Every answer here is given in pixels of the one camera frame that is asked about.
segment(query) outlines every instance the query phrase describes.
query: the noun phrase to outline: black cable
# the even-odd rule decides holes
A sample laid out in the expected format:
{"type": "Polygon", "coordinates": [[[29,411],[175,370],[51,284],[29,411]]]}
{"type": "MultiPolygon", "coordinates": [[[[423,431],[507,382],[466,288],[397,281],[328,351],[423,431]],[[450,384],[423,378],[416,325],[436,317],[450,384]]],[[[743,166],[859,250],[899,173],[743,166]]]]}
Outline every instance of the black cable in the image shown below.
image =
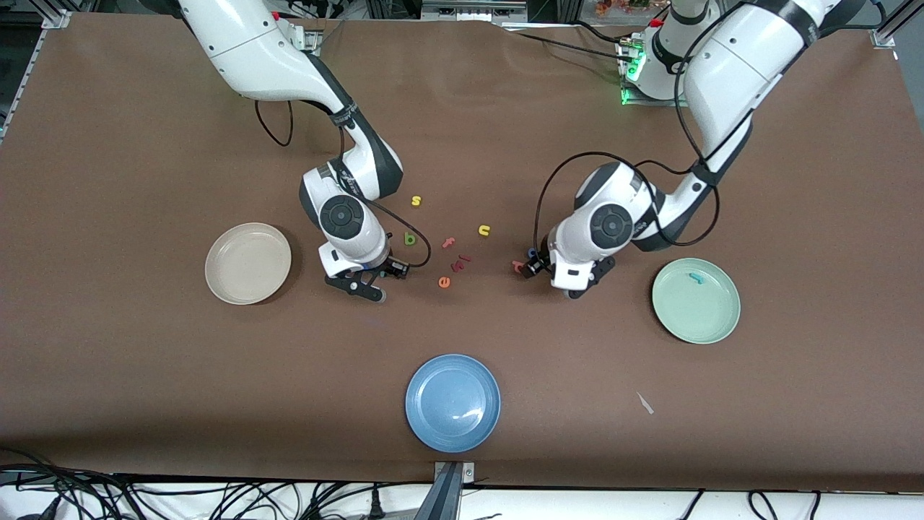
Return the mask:
{"type": "Polygon", "coordinates": [[[279,520],[279,514],[280,514],[281,512],[280,512],[278,509],[276,509],[275,507],[273,507],[272,505],[268,504],[268,503],[260,504],[260,505],[258,505],[258,506],[256,506],[256,507],[252,507],[252,505],[251,505],[250,507],[251,507],[251,508],[248,508],[248,511],[251,511],[251,512],[257,511],[258,509],[263,509],[264,507],[268,507],[268,508],[270,508],[270,511],[273,512],[273,520],[279,520]]]}
{"type": "Polygon", "coordinates": [[[644,161],[635,164],[636,167],[640,167],[644,165],[656,165],[656,166],[661,167],[665,171],[673,173],[674,175],[685,175],[686,174],[686,171],[679,170],[679,169],[673,169],[665,165],[665,163],[662,163],[661,161],[656,161],[654,159],[645,159],[644,161]]]}
{"type": "MultiPolygon", "coordinates": [[[[343,127],[340,127],[340,160],[341,160],[341,161],[343,160],[345,146],[346,146],[346,141],[345,141],[345,138],[344,138],[344,129],[343,129],[343,127]]],[[[343,180],[340,179],[339,177],[337,177],[337,183],[340,184],[340,187],[343,188],[343,190],[344,190],[345,192],[347,192],[347,193],[353,193],[351,190],[349,190],[349,189],[347,188],[346,185],[344,185],[343,180]]],[[[414,267],[414,268],[420,268],[420,267],[426,266],[427,263],[430,262],[430,257],[431,257],[432,254],[433,254],[433,248],[432,248],[432,246],[430,246],[430,241],[427,240],[426,235],[424,235],[423,233],[421,233],[419,229],[415,228],[411,223],[407,222],[404,218],[401,218],[398,214],[396,214],[396,213],[393,212],[392,210],[388,209],[387,207],[385,207],[385,206],[383,206],[383,205],[381,205],[381,204],[379,204],[379,203],[377,203],[377,202],[375,202],[375,201],[371,201],[371,200],[367,199],[367,198],[364,197],[361,193],[353,193],[353,195],[355,195],[358,199],[360,199],[360,201],[362,201],[362,202],[364,202],[364,203],[366,203],[366,204],[369,204],[369,205],[371,205],[371,206],[374,206],[374,207],[379,208],[381,211],[383,211],[383,212],[384,212],[385,214],[387,214],[389,217],[391,217],[391,218],[397,220],[398,222],[400,222],[405,228],[410,229],[414,234],[416,234],[417,236],[419,236],[421,240],[423,240],[423,243],[426,244],[426,246],[427,246],[427,257],[424,258],[424,259],[423,259],[423,262],[420,262],[419,264],[407,264],[408,266],[411,266],[411,267],[414,267]]]]}
{"type": "Polygon", "coordinates": [[[256,100],[253,102],[253,110],[257,113],[257,119],[260,121],[260,126],[262,126],[263,130],[266,131],[266,135],[270,136],[270,139],[272,139],[273,142],[280,146],[288,146],[292,142],[292,129],[295,128],[295,117],[292,115],[292,102],[286,101],[286,104],[289,107],[289,136],[288,139],[286,139],[286,142],[282,142],[276,139],[276,136],[273,135],[270,129],[266,127],[266,123],[263,122],[263,116],[260,115],[260,102],[256,100]]]}
{"type": "Polygon", "coordinates": [[[770,510],[770,517],[773,520],[779,520],[779,518],[776,517],[776,511],[773,510],[773,506],[770,505],[770,499],[767,498],[767,495],[763,494],[763,491],[748,492],[748,506],[750,506],[751,512],[754,513],[754,515],[757,516],[760,520],[768,520],[766,516],[758,513],[757,507],[754,505],[755,496],[761,497],[763,499],[763,503],[767,504],[767,509],[770,510]]]}
{"type": "Polygon", "coordinates": [[[559,45],[559,46],[561,46],[561,47],[565,47],[565,48],[568,48],[568,49],[574,49],[574,50],[580,51],[580,52],[582,52],[582,53],[588,53],[588,54],[597,55],[597,56],[611,57],[612,59],[616,59],[616,60],[620,60],[620,61],[632,61],[632,58],[629,57],[629,56],[619,56],[619,55],[615,55],[615,54],[611,54],[611,53],[604,53],[604,52],[602,52],[602,51],[596,51],[596,50],[594,50],[594,49],[588,49],[588,48],[585,48],[585,47],[579,47],[579,46],[577,46],[577,45],[572,45],[571,43],[558,42],[558,41],[556,41],[556,40],[549,40],[548,38],[542,38],[541,36],[533,36],[532,34],[524,34],[524,33],[522,33],[522,32],[517,32],[517,34],[519,34],[520,36],[522,36],[522,37],[524,37],[524,38],[529,38],[529,39],[531,39],[531,40],[536,40],[536,41],[539,41],[539,42],[551,43],[552,45],[559,45]]]}
{"type": "Polygon", "coordinates": [[[596,36],[597,38],[600,38],[601,40],[605,42],[609,42],[609,43],[619,43],[620,39],[626,38],[627,36],[632,35],[632,33],[630,32],[629,34],[626,34],[625,36],[607,36],[606,34],[603,34],[602,32],[597,31],[597,28],[595,28],[594,26],[590,25],[589,23],[581,19],[576,19],[572,21],[571,23],[572,25],[579,25],[583,27],[584,29],[590,31],[590,33],[596,36]]]}
{"type": "Polygon", "coordinates": [[[889,18],[889,15],[885,12],[885,6],[882,5],[882,2],[876,4],[875,6],[879,10],[879,23],[870,25],[851,25],[849,23],[844,25],[834,25],[822,31],[819,35],[819,39],[827,38],[828,36],[831,36],[841,29],[863,29],[867,31],[877,30],[883,23],[885,23],[885,19],[889,18]]]}
{"type": "Polygon", "coordinates": [[[314,490],[311,492],[311,502],[308,504],[308,507],[303,511],[299,516],[298,520],[320,520],[321,508],[323,507],[324,501],[334,495],[337,491],[345,487],[347,484],[345,482],[335,482],[331,484],[331,487],[325,489],[321,493],[318,493],[318,489],[321,488],[322,483],[318,483],[314,487],[314,490]]]}
{"type": "MultiPolygon", "coordinates": [[[[377,487],[378,489],[382,489],[382,488],[391,488],[392,486],[405,486],[405,485],[407,485],[407,484],[416,484],[416,482],[386,482],[386,483],[383,483],[383,484],[381,484],[381,483],[380,483],[380,484],[375,484],[374,486],[377,487]]],[[[345,498],[347,498],[347,497],[352,497],[353,495],[358,495],[358,494],[360,494],[360,493],[367,493],[367,492],[369,492],[369,491],[372,491],[372,486],[368,486],[368,487],[362,488],[362,489],[354,489],[354,490],[350,491],[349,493],[344,493],[344,494],[342,494],[342,495],[340,495],[340,496],[338,496],[338,497],[336,497],[336,498],[333,498],[333,499],[331,499],[331,500],[329,500],[329,501],[327,501],[327,502],[324,502],[324,503],[320,504],[320,506],[318,506],[318,507],[316,508],[316,510],[311,510],[311,508],[305,510],[305,513],[300,517],[300,519],[301,519],[301,520],[307,520],[308,515],[311,514],[311,513],[319,514],[319,513],[321,512],[321,509],[323,509],[323,508],[325,508],[325,507],[329,507],[331,504],[333,504],[333,503],[335,503],[335,502],[342,501],[343,499],[345,499],[345,498]]]]}
{"type": "MultiPolygon", "coordinates": [[[[552,183],[552,179],[554,179],[555,176],[558,175],[558,172],[561,171],[561,169],[562,169],[563,167],[565,167],[568,163],[570,163],[571,161],[573,161],[573,160],[575,160],[575,159],[579,159],[580,157],[587,157],[587,156],[591,156],[591,155],[598,155],[598,156],[602,156],[602,157],[608,157],[608,158],[613,159],[613,160],[615,160],[615,161],[619,161],[620,163],[623,163],[623,164],[625,164],[625,165],[628,166],[628,167],[631,167],[631,168],[635,171],[636,175],[638,175],[638,176],[642,179],[642,182],[645,184],[645,186],[648,187],[648,193],[649,193],[649,196],[650,196],[650,198],[651,198],[651,205],[652,205],[652,206],[655,205],[655,202],[656,202],[656,200],[657,200],[657,198],[655,197],[654,189],[651,187],[651,182],[648,180],[648,177],[645,176],[644,172],[642,172],[640,169],[638,169],[638,165],[643,165],[643,164],[654,164],[654,165],[658,165],[658,166],[660,166],[660,167],[663,167],[664,169],[666,169],[667,171],[670,171],[671,173],[676,173],[676,174],[678,174],[678,175],[679,175],[679,174],[682,174],[682,173],[686,173],[686,172],[681,172],[681,171],[678,171],[678,170],[671,169],[671,168],[665,166],[664,164],[662,164],[662,163],[660,163],[660,162],[658,162],[658,161],[651,160],[651,159],[648,159],[648,160],[646,160],[646,161],[642,161],[642,162],[638,163],[637,165],[635,165],[635,164],[632,164],[632,163],[630,163],[629,161],[625,160],[623,157],[620,157],[619,155],[610,154],[610,153],[608,153],[608,152],[582,152],[582,153],[580,153],[580,154],[571,155],[570,157],[568,157],[567,159],[565,159],[565,161],[562,162],[562,164],[558,165],[558,167],[552,172],[552,175],[550,175],[549,178],[545,181],[545,184],[542,185],[542,191],[541,191],[540,194],[539,194],[539,201],[536,203],[536,217],[535,217],[535,219],[533,220],[533,223],[532,223],[532,247],[533,247],[534,250],[536,250],[536,251],[539,251],[539,250],[540,250],[540,249],[539,249],[539,220],[540,220],[540,215],[541,215],[541,211],[542,211],[542,199],[545,198],[545,192],[549,189],[549,184],[552,183]]],[[[712,216],[712,223],[711,223],[711,224],[709,225],[709,227],[706,228],[706,230],[703,231],[702,234],[700,234],[697,238],[695,238],[695,239],[693,239],[693,240],[691,240],[691,241],[678,242],[678,241],[675,241],[674,239],[668,237],[667,234],[664,233],[664,229],[663,229],[662,226],[661,226],[661,220],[658,218],[657,212],[655,212],[655,214],[654,214],[654,226],[655,226],[655,228],[658,230],[658,235],[660,235],[661,238],[662,238],[664,241],[666,241],[667,243],[669,243],[669,244],[671,244],[671,245],[679,246],[679,247],[686,247],[686,246],[689,246],[689,245],[693,245],[693,244],[695,244],[695,243],[699,243],[700,241],[702,241],[703,239],[705,239],[707,236],[709,236],[709,234],[712,233],[712,230],[715,229],[715,225],[719,222],[719,212],[720,212],[720,209],[721,209],[720,201],[719,201],[719,190],[718,190],[718,188],[717,188],[716,186],[712,186],[712,193],[713,193],[713,195],[715,196],[715,212],[714,212],[714,214],[713,214],[713,216],[712,216]]],[[[546,265],[545,260],[542,259],[541,256],[538,256],[538,258],[539,258],[540,264],[542,265],[542,268],[545,269],[546,271],[548,271],[549,273],[551,273],[552,270],[549,268],[548,265],[546,265]]]]}
{"type": "Polygon", "coordinates": [[[697,491],[696,496],[693,497],[693,500],[690,501],[690,504],[687,506],[687,511],[684,513],[683,516],[681,516],[680,518],[677,518],[677,520],[689,520],[690,515],[693,514],[693,508],[696,507],[696,503],[699,501],[699,499],[702,498],[702,495],[705,492],[706,492],[705,489],[700,489],[699,491],[697,491]]]}
{"type": "Polygon", "coordinates": [[[270,504],[272,505],[272,507],[275,508],[276,511],[278,511],[278,512],[281,513],[281,512],[282,512],[282,508],[279,506],[279,503],[276,502],[275,500],[273,500],[273,498],[272,498],[270,495],[272,495],[273,493],[277,492],[279,489],[285,488],[285,487],[287,487],[287,486],[292,486],[292,485],[293,485],[293,484],[289,484],[289,483],[286,482],[285,484],[281,484],[281,485],[279,485],[279,486],[276,486],[275,488],[270,489],[269,491],[264,491],[264,490],[260,489],[259,487],[257,487],[257,493],[258,493],[257,499],[256,499],[255,501],[251,502],[250,505],[247,506],[246,508],[244,508],[240,513],[235,514],[235,515],[234,515],[234,520],[240,520],[241,518],[243,518],[244,514],[246,514],[247,512],[253,511],[253,510],[255,510],[255,509],[259,509],[260,507],[264,507],[264,506],[265,506],[265,507],[271,507],[270,504]],[[257,504],[260,503],[260,501],[263,501],[263,500],[266,500],[266,501],[269,502],[270,504],[264,504],[264,505],[262,505],[262,506],[257,505],[257,504]]]}
{"type": "Polygon", "coordinates": [[[385,511],[382,509],[382,500],[379,497],[378,484],[372,484],[372,502],[369,506],[369,514],[366,518],[369,520],[381,520],[385,518],[385,511]]]}
{"type": "MultiPolygon", "coordinates": [[[[134,493],[143,493],[145,495],[157,495],[157,496],[178,496],[178,495],[207,495],[209,493],[217,493],[218,491],[228,491],[228,486],[224,488],[214,488],[214,489],[192,489],[189,491],[158,491],[156,489],[137,489],[132,484],[131,490],[134,493]]],[[[236,488],[243,488],[247,484],[237,484],[236,488]]]]}
{"type": "Polygon", "coordinates": [[[815,520],[815,513],[818,512],[818,506],[821,505],[821,491],[812,491],[815,495],[815,502],[811,504],[811,511],[808,513],[808,520],[815,520]]]}
{"type": "Polygon", "coordinates": [[[227,497],[227,499],[222,500],[221,502],[219,502],[218,507],[216,507],[215,510],[212,511],[212,515],[209,516],[209,520],[219,520],[219,519],[221,519],[221,518],[222,518],[222,514],[224,514],[224,513],[225,513],[226,511],[228,511],[229,509],[231,509],[231,506],[232,506],[232,505],[234,505],[234,504],[235,504],[237,501],[239,501],[240,499],[246,497],[246,496],[248,495],[248,493],[250,493],[250,492],[253,491],[254,489],[259,489],[259,488],[260,488],[260,484],[259,484],[259,483],[250,484],[249,487],[250,487],[250,489],[244,490],[242,493],[240,493],[239,495],[237,495],[233,500],[229,501],[228,503],[225,503],[225,501],[226,501],[226,500],[230,500],[231,497],[234,497],[234,496],[237,494],[237,491],[235,491],[234,493],[231,493],[231,494],[227,497]]]}
{"type": "MultiPolygon", "coordinates": [[[[651,161],[651,162],[652,164],[663,167],[664,169],[666,169],[667,171],[670,171],[671,173],[675,173],[675,170],[672,170],[657,161],[651,161]]],[[[645,185],[648,186],[648,193],[651,197],[651,203],[654,204],[654,190],[651,188],[651,182],[648,180],[647,177],[645,177],[645,174],[642,173],[640,169],[638,169],[638,165],[634,165],[634,169],[635,169],[636,174],[638,174],[638,176],[641,177],[645,185]]],[[[675,241],[674,239],[668,237],[667,234],[664,233],[664,230],[661,227],[661,220],[658,218],[658,214],[655,213],[654,227],[658,229],[658,234],[661,236],[661,238],[671,245],[675,245],[677,247],[687,247],[687,246],[690,246],[696,243],[700,243],[703,239],[708,237],[709,234],[712,233],[712,230],[715,229],[715,225],[719,223],[719,212],[721,211],[721,202],[719,200],[719,187],[718,186],[712,186],[712,196],[715,198],[715,211],[712,213],[712,222],[710,222],[709,226],[706,228],[705,231],[703,231],[697,238],[691,241],[675,241]]]]}
{"type": "MultiPolygon", "coordinates": [[[[57,491],[58,496],[60,496],[63,500],[68,501],[68,502],[72,503],[75,507],[77,507],[77,508],[78,508],[78,514],[79,514],[79,516],[80,516],[81,519],[82,519],[82,517],[83,517],[83,512],[85,512],[86,509],[82,509],[82,506],[81,506],[80,503],[79,503],[79,500],[78,500],[78,498],[77,498],[77,492],[76,492],[77,489],[79,489],[80,491],[82,491],[82,492],[84,492],[84,493],[87,493],[87,494],[91,495],[94,499],[96,499],[96,500],[100,503],[100,507],[101,507],[101,509],[103,510],[104,513],[108,510],[108,513],[109,513],[110,515],[112,515],[114,518],[116,518],[116,519],[120,519],[120,518],[121,518],[121,514],[119,513],[119,511],[118,511],[116,508],[114,508],[114,507],[112,506],[112,504],[106,502],[105,497],[103,497],[102,495],[100,495],[100,494],[96,491],[96,489],[93,488],[93,486],[91,486],[91,485],[88,484],[87,482],[81,480],[80,478],[77,478],[77,477],[76,477],[75,474],[76,474],[77,470],[71,470],[71,469],[69,469],[69,468],[58,467],[58,466],[56,466],[56,465],[54,465],[54,464],[52,464],[52,463],[50,463],[50,462],[47,462],[47,463],[46,463],[46,462],[45,462],[44,460],[42,460],[38,455],[29,453],[29,452],[24,452],[23,450],[17,450],[17,449],[15,449],[15,448],[10,448],[10,447],[7,447],[7,446],[0,446],[0,451],[2,451],[2,452],[14,453],[14,454],[16,454],[16,455],[19,455],[19,456],[21,456],[21,457],[24,457],[24,458],[26,458],[26,459],[29,459],[29,460],[31,460],[31,461],[33,462],[33,464],[7,464],[7,465],[3,465],[3,466],[0,466],[0,471],[10,471],[10,470],[18,471],[18,470],[22,469],[23,466],[25,466],[25,468],[27,469],[27,471],[36,471],[36,472],[38,472],[38,471],[41,469],[41,470],[44,471],[47,475],[53,476],[54,478],[56,478],[55,490],[57,491]],[[60,488],[58,487],[58,485],[57,485],[59,482],[69,483],[69,487],[68,487],[67,489],[60,489],[60,488]]],[[[81,471],[81,473],[84,473],[84,474],[87,474],[87,475],[90,475],[90,476],[93,476],[93,477],[102,477],[104,480],[111,480],[111,481],[113,481],[114,483],[116,483],[117,485],[121,485],[121,484],[122,484],[121,482],[119,482],[119,481],[116,480],[115,478],[112,478],[112,477],[110,477],[110,476],[107,476],[107,475],[104,475],[104,474],[101,474],[101,473],[92,472],[92,471],[81,471]]],[[[145,520],[144,517],[143,517],[143,515],[140,516],[140,520],[145,520]]]]}
{"type": "MultiPolygon", "coordinates": [[[[295,11],[295,7],[296,7],[296,6],[295,6],[295,0],[286,0],[286,3],[288,4],[289,9],[295,11]]],[[[309,12],[309,10],[306,9],[304,6],[298,6],[298,10],[301,11],[304,15],[308,16],[309,18],[313,18],[313,19],[316,19],[316,18],[317,18],[317,16],[312,15],[312,14],[309,12]]]]}
{"type": "Polygon", "coordinates": [[[57,508],[61,504],[61,497],[55,497],[51,503],[45,507],[45,510],[42,511],[42,514],[39,515],[38,520],[55,520],[57,516],[57,508]]]}
{"type": "Polygon", "coordinates": [[[142,497],[136,497],[136,498],[138,499],[139,502],[141,502],[141,505],[151,510],[151,512],[156,514],[158,517],[160,517],[161,520],[176,520],[174,518],[170,518],[169,516],[162,514],[160,511],[157,511],[156,509],[151,507],[151,505],[147,503],[144,499],[142,499],[142,497]]]}

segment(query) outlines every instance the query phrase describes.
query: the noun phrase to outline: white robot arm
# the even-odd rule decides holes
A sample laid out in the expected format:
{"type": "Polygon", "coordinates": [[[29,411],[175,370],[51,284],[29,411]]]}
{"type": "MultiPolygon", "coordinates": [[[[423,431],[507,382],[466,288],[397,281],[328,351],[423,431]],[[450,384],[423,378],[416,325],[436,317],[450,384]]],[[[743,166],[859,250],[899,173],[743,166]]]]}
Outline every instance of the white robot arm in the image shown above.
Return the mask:
{"type": "MultiPolygon", "coordinates": [[[[577,298],[612,268],[610,255],[630,241],[642,251],[675,243],[744,147],[751,112],[815,42],[825,14],[839,1],[752,0],[727,13],[684,74],[687,104],[704,138],[703,158],[669,194],[626,161],[597,168],[578,189],[574,214],[552,228],[539,254],[521,271],[524,276],[551,267],[552,285],[577,298]]],[[[683,0],[675,3],[672,10],[684,5],[683,0]]],[[[663,27],[670,28],[667,22],[663,27]]],[[[687,49],[694,40],[687,40],[687,49]]],[[[673,95],[674,76],[663,80],[673,95]]]]}
{"type": "Polygon", "coordinates": [[[304,174],[299,199],[328,242],[319,249],[329,285],[381,302],[384,292],[361,272],[403,278],[409,265],[391,258],[388,236],[366,204],[397,191],[403,171],[320,58],[286,36],[294,26],[262,0],[179,0],[183,17],[228,86],[258,101],[306,101],[327,113],[356,146],[304,174]]]}

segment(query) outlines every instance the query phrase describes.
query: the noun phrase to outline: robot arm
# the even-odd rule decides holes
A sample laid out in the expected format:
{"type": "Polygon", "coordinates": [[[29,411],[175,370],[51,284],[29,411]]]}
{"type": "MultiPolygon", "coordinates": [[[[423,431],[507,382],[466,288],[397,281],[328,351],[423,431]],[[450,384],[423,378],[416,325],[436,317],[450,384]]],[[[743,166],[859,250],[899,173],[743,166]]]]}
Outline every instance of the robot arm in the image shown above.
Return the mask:
{"type": "Polygon", "coordinates": [[[660,27],[648,27],[637,42],[643,56],[626,66],[626,81],[654,100],[674,99],[674,76],[693,41],[719,18],[716,0],[672,2],[660,27]]]}
{"type": "Polygon", "coordinates": [[[292,45],[286,35],[293,26],[276,19],[262,0],[179,3],[202,49],[228,86],[258,101],[310,102],[324,110],[356,144],[342,158],[306,173],[299,187],[305,212],[328,240],[319,249],[327,277],[386,266],[385,272],[403,278],[407,265],[388,261],[387,235],[365,204],[397,191],[403,177],[401,161],[331,70],[317,56],[292,45]]]}
{"type": "MultiPolygon", "coordinates": [[[[555,226],[543,244],[541,259],[554,266],[552,285],[578,297],[599,280],[600,262],[630,241],[642,251],[671,245],[744,147],[751,112],[814,43],[825,13],[839,1],[756,0],[729,13],[684,77],[705,160],[694,164],[669,194],[645,182],[630,164],[597,168],[577,191],[574,214],[555,226]],[[670,241],[658,231],[655,218],[670,241]]],[[[527,267],[528,278],[542,269],[542,262],[527,267]]]]}

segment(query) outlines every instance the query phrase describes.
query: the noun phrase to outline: brown paper mat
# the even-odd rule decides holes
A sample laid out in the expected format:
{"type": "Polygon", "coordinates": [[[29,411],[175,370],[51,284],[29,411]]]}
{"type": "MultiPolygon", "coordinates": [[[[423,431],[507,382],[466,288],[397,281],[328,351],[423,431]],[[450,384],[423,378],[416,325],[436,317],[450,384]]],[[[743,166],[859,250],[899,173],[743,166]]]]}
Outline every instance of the brown paper mat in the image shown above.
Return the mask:
{"type": "MultiPolygon", "coordinates": [[[[464,455],[490,483],[921,489],[924,140],[865,34],[819,42],[769,96],[708,240],[626,248],[576,302],[511,272],[541,184],[586,150],[688,165],[673,110],[620,106],[612,62],[486,23],[349,22],[322,56],[404,162],[384,202],[436,246],[383,283],[384,305],[322,282],[297,188],[336,134],[310,107],[280,149],[177,20],[77,14],[49,34],[0,147],[0,441],[105,471],[427,479],[445,456],[409,430],[405,387],[466,353],[504,399],[464,455]],[[277,297],[236,307],[202,266],[249,221],[282,229],[296,258],[277,297]],[[453,275],[458,254],[474,260],[453,275]],[[737,330],[712,346],[650,309],[657,270],[688,255],[741,293],[737,330]]],[[[265,114],[285,133],[285,104],[265,114]]],[[[542,232],[600,162],[560,175],[542,232]]]]}

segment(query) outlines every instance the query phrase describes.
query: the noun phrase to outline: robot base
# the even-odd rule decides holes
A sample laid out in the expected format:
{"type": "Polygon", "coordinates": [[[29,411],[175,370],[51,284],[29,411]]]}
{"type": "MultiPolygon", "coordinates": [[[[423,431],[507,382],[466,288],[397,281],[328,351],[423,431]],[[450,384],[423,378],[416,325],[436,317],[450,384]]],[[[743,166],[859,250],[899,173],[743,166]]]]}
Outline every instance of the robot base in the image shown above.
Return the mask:
{"type": "MultiPolygon", "coordinates": [[[[619,88],[622,91],[623,105],[644,105],[644,106],[674,106],[673,99],[655,99],[645,95],[632,81],[625,76],[619,77],[619,88]]],[[[680,94],[680,106],[687,106],[687,99],[680,94]]]]}

